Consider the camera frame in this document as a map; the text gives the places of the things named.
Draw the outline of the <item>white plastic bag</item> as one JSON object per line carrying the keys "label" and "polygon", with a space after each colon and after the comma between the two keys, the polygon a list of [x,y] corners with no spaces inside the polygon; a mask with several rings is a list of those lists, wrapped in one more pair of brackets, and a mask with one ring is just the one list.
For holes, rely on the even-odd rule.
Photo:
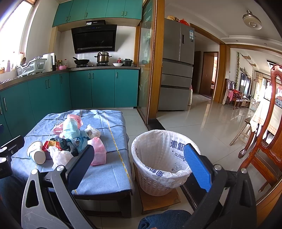
{"label": "white plastic bag", "polygon": [[50,146],[48,151],[50,152],[50,156],[53,160],[53,170],[60,165],[66,166],[67,163],[73,158],[73,155],[69,151],[60,151],[55,146]]}

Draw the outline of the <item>dark blue wrapper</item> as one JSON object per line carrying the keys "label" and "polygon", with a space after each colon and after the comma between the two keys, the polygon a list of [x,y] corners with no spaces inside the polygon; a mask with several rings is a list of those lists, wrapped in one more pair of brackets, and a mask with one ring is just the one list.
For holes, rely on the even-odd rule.
{"label": "dark blue wrapper", "polygon": [[78,156],[84,148],[87,146],[87,142],[90,140],[88,134],[85,131],[80,131],[80,135],[75,138],[51,138],[50,141],[59,143],[61,150],[69,151],[72,156]]}

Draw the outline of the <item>white paper cup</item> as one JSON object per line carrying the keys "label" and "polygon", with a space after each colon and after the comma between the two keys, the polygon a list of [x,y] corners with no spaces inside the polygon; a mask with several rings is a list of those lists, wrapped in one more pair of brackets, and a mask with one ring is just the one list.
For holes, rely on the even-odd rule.
{"label": "white paper cup", "polygon": [[46,161],[46,154],[42,149],[43,144],[41,141],[33,142],[27,149],[27,155],[29,158],[38,165],[42,165]]}

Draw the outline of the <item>red snack wrapper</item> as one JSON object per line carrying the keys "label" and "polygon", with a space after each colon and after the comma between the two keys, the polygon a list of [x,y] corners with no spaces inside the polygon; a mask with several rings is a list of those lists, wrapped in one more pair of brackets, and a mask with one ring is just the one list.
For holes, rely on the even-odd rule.
{"label": "red snack wrapper", "polygon": [[62,148],[61,148],[61,146],[60,146],[59,141],[53,141],[53,140],[46,141],[46,142],[43,144],[43,146],[42,146],[42,150],[43,150],[44,152],[47,152],[48,149],[49,149],[49,147],[51,147],[51,146],[54,146],[54,147],[56,147],[58,150],[62,151]]}

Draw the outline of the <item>light blue face mask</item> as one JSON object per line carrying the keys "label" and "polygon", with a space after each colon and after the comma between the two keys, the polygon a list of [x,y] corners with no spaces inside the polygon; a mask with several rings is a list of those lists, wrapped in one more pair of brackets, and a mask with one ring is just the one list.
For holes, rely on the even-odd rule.
{"label": "light blue face mask", "polygon": [[63,122],[63,136],[68,139],[77,138],[80,136],[80,129],[75,119],[66,119]]}

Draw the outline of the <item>clear plastic wrapper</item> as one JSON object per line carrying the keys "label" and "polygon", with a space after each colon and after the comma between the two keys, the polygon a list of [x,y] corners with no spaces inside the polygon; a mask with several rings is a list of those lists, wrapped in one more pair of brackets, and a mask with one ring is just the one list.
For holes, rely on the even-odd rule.
{"label": "clear plastic wrapper", "polygon": [[90,124],[87,125],[86,129],[84,130],[90,139],[95,137],[100,138],[101,132],[95,128],[93,128]]}

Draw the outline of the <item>pink printed plastic bag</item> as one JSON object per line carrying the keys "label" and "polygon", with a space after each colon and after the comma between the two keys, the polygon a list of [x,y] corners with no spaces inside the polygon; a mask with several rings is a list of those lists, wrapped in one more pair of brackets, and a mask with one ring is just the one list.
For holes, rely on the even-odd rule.
{"label": "pink printed plastic bag", "polygon": [[79,136],[80,127],[83,125],[83,121],[79,115],[67,115],[66,120],[57,124],[53,128],[55,135],[63,135],[64,137],[74,138]]}

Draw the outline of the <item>white kitchen appliance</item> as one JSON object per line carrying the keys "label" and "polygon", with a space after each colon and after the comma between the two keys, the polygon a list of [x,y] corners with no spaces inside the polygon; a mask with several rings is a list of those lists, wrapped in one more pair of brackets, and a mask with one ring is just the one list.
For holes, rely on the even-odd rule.
{"label": "white kitchen appliance", "polygon": [[51,72],[56,70],[56,54],[54,52],[46,53],[42,56],[42,58],[46,59],[44,72]]}

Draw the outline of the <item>wooden stool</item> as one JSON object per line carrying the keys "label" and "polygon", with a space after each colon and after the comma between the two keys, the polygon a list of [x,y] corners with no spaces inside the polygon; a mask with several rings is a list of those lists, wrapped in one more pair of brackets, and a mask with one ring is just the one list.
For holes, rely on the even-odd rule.
{"label": "wooden stool", "polygon": [[245,118],[244,125],[241,130],[236,134],[233,140],[229,143],[232,146],[238,139],[243,142],[245,145],[250,137],[251,126],[250,126],[251,117]]}

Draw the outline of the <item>wooden board under basket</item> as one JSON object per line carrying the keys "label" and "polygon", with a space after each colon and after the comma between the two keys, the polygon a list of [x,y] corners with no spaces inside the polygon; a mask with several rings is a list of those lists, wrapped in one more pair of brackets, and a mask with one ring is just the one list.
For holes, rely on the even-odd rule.
{"label": "wooden board under basket", "polygon": [[158,197],[151,196],[144,192],[139,184],[137,168],[135,165],[133,165],[133,167],[135,172],[135,181],[138,185],[140,200],[142,203],[142,215],[153,213],[155,211],[165,211],[170,206],[181,202],[180,196],[176,189],[173,189],[166,195]]}

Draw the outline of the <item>low dark wooden table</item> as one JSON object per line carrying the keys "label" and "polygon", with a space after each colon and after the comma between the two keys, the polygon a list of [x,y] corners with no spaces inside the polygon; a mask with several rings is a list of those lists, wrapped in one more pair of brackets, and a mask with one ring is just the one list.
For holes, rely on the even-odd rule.
{"label": "low dark wooden table", "polygon": [[75,200],[87,216],[131,218],[130,190],[101,195],[74,195]]}

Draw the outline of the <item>teal lower cabinets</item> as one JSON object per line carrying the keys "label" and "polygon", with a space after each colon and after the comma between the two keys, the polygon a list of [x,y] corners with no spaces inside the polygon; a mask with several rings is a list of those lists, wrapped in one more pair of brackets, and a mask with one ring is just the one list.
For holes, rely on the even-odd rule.
{"label": "teal lower cabinets", "polygon": [[1,144],[25,136],[44,116],[74,109],[136,107],[138,68],[45,72],[1,83]]}

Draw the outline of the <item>teal cabinets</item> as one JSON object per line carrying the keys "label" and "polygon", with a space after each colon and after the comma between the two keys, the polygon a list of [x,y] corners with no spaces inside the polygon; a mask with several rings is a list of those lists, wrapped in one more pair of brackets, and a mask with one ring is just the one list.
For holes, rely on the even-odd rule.
{"label": "teal cabinets", "polygon": [[25,136],[44,116],[74,109],[136,107],[138,68],[45,72],[1,83],[1,144]]}
{"label": "teal cabinets", "polygon": [[73,0],[60,3],[53,27],[67,23],[105,20],[106,23],[136,27],[142,18],[143,1]]}

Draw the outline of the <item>red wooden chair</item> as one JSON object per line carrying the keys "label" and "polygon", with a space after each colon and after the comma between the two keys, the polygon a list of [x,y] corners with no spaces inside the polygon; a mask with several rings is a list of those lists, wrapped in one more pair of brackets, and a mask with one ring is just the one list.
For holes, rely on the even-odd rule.
{"label": "red wooden chair", "polygon": [[240,169],[247,168],[249,164],[253,166],[262,174],[266,179],[265,184],[259,189],[259,192],[262,192],[267,185],[273,187],[278,178],[267,168],[264,162],[256,156],[258,151],[263,152],[273,163],[281,169],[281,123],[279,123],[278,130],[274,134],[273,140],[268,144],[266,140],[263,139],[263,135],[267,130],[267,127],[270,124],[271,117],[274,111],[275,100],[276,100],[276,78],[281,78],[281,65],[275,64],[271,68],[271,100],[268,106],[268,113],[265,118],[265,121],[261,127],[259,136],[254,142],[254,146],[251,148],[248,157],[243,161],[240,166]]}

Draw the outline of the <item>silver refrigerator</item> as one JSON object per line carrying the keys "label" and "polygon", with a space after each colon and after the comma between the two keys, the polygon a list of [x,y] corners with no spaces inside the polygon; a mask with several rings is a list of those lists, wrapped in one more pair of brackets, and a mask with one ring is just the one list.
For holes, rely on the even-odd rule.
{"label": "silver refrigerator", "polygon": [[191,98],[194,28],[165,19],[159,111],[185,111]]}

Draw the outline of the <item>pink bowl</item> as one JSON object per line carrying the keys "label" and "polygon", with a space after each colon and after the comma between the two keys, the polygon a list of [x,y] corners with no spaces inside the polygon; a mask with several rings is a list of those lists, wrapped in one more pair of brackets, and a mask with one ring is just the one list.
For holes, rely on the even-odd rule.
{"label": "pink bowl", "polygon": [[61,65],[59,66],[59,70],[62,71],[62,70],[66,70],[67,69],[67,66],[66,65]]}

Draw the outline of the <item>white dish rack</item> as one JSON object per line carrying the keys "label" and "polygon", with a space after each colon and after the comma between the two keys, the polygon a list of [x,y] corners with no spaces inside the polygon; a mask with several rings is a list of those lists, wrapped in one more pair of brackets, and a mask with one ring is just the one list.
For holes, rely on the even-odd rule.
{"label": "white dish rack", "polygon": [[46,58],[35,58],[29,61],[25,66],[17,67],[18,76],[28,76],[36,73],[43,73],[45,70]]}

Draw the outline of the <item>black wok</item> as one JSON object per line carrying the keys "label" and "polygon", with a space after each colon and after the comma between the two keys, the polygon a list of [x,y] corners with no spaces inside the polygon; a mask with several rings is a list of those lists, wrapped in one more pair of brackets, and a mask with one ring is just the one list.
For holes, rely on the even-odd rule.
{"label": "black wok", "polygon": [[87,65],[89,63],[89,59],[78,59],[76,57],[73,57],[74,62],[76,65]]}

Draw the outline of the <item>white bowl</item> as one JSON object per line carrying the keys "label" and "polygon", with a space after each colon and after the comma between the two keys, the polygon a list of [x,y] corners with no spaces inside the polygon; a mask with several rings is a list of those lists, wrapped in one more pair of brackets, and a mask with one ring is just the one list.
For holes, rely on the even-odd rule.
{"label": "white bowl", "polygon": [[121,67],[123,63],[112,63],[115,67]]}

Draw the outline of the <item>steel stock pot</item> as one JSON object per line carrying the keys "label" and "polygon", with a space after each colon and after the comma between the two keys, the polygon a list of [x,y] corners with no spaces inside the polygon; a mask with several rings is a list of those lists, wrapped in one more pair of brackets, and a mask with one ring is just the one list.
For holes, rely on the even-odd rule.
{"label": "steel stock pot", "polygon": [[111,58],[110,54],[106,51],[99,51],[94,57],[97,58],[97,64],[101,65],[108,64]]}

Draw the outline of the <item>black cooking pot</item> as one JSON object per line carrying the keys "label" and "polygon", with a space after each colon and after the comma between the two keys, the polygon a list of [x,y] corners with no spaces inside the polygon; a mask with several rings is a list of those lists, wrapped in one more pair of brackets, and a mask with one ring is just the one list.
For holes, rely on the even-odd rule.
{"label": "black cooking pot", "polygon": [[122,60],[123,66],[126,66],[126,67],[132,66],[132,63],[133,63],[132,59],[125,58],[124,60]]}

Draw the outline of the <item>black range hood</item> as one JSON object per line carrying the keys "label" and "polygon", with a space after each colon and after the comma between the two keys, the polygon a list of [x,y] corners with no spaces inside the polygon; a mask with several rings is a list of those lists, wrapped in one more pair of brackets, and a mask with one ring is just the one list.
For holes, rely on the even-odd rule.
{"label": "black range hood", "polygon": [[117,24],[94,24],[71,29],[75,54],[115,51]]}

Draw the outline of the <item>wooden glass sliding door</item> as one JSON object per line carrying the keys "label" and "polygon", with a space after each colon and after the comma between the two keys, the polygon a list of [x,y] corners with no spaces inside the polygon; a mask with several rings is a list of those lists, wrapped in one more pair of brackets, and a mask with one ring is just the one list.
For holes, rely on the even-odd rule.
{"label": "wooden glass sliding door", "polygon": [[156,119],[163,64],[165,1],[144,1],[134,60],[140,68],[137,110],[146,125]]}

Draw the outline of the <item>ceiling light fixture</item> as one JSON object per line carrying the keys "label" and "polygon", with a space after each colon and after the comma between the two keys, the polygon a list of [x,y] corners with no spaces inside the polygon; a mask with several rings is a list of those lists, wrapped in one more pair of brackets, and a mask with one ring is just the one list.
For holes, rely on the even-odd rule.
{"label": "ceiling light fixture", "polygon": [[247,13],[242,16],[244,24],[255,30],[262,29],[262,23],[258,17],[252,14],[250,10],[247,10]]}

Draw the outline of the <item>teal upper cabinets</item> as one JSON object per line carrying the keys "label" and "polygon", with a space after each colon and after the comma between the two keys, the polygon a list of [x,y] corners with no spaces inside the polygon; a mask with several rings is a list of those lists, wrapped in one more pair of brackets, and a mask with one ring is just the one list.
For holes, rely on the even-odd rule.
{"label": "teal upper cabinets", "polygon": [[136,27],[142,18],[143,1],[73,0],[60,3],[53,27],[67,23],[105,20],[106,23]]}

